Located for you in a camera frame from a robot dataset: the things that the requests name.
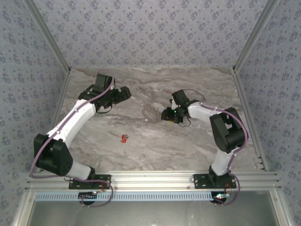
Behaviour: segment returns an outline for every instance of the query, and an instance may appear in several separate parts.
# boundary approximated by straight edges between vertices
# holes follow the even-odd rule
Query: enclosure
[[[3,0],[0,6],[1,224],[36,225],[46,213],[56,222],[45,218],[42,225],[82,225],[84,216],[97,223],[96,209],[46,198],[78,194],[68,182],[28,174],[33,139],[55,127],[99,73],[113,76],[117,88],[129,87],[132,96],[90,118],[69,150],[76,161],[111,174],[116,194],[197,194],[191,175],[208,171],[217,146],[208,123],[161,119],[180,89],[206,105],[235,107],[249,134],[232,164],[242,187],[230,209],[197,198],[128,199],[110,204],[116,213],[135,212],[136,225],[200,225],[223,220],[214,218],[215,209],[224,217],[244,209],[229,224],[301,224],[298,1]],[[60,214],[58,206],[72,213]],[[159,216],[170,208],[173,220]],[[75,218],[64,221],[64,214]]]

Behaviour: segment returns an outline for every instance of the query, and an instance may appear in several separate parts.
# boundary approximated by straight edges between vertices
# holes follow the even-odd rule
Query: marble floor
[[[73,158],[96,170],[207,170],[215,159],[211,126],[191,119],[185,128],[162,121],[171,94],[190,88],[201,92],[207,105],[235,107],[246,125],[235,84],[227,68],[113,68],[72,69],[60,120],[72,109],[78,95],[94,84],[97,73],[116,78],[116,87],[128,86],[132,97],[107,114],[90,118],[75,136]],[[187,91],[190,99],[201,97]],[[122,134],[129,136],[121,142]],[[252,140],[235,158],[233,169],[256,169]]]

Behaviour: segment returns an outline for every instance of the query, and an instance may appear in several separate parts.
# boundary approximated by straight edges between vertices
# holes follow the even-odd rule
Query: wall
[[[0,1],[0,225],[8,226],[64,80],[21,0]]]
[[[301,3],[281,1],[239,72],[270,170],[301,225]]]
[[[68,64],[233,65],[266,0],[35,0]]]

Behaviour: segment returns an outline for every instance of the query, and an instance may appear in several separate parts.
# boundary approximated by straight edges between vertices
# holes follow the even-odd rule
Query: robotic arm
[[[128,87],[115,89],[111,76],[98,74],[95,85],[89,86],[79,95],[73,109],[46,135],[38,134],[34,139],[34,155],[39,155],[42,146],[52,137],[40,152],[36,166],[61,177],[95,179],[95,170],[73,160],[69,147],[71,141],[85,122],[103,107],[118,104],[131,97]]]
[[[235,152],[245,142],[245,133],[241,125],[227,113],[241,121],[235,108],[230,107],[224,112],[216,111],[203,105],[198,100],[190,101],[181,89],[172,94],[172,107],[166,108],[161,115],[162,120],[183,122],[184,117],[200,119],[211,124],[214,141],[218,147],[215,161],[209,167],[208,180],[212,188],[219,188],[227,181],[232,181],[228,172]]]

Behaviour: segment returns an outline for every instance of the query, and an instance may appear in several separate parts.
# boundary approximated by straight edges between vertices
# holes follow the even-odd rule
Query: gray marble surface
[[[171,94],[179,89],[200,91],[207,105],[235,107],[246,125],[230,72],[196,67],[72,69],[60,120],[78,95],[94,84],[97,73],[114,76],[117,88],[128,86],[132,97],[114,105],[109,113],[90,118],[70,146],[74,159],[96,170],[207,170],[217,150],[211,126],[191,119],[190,126],[181,128],[160,119],[170,106]],[[187,95],[201,100],[191,91]],[[125,144],[122,134],[129,136]],[[232,168],[257,168],[251,139]]]

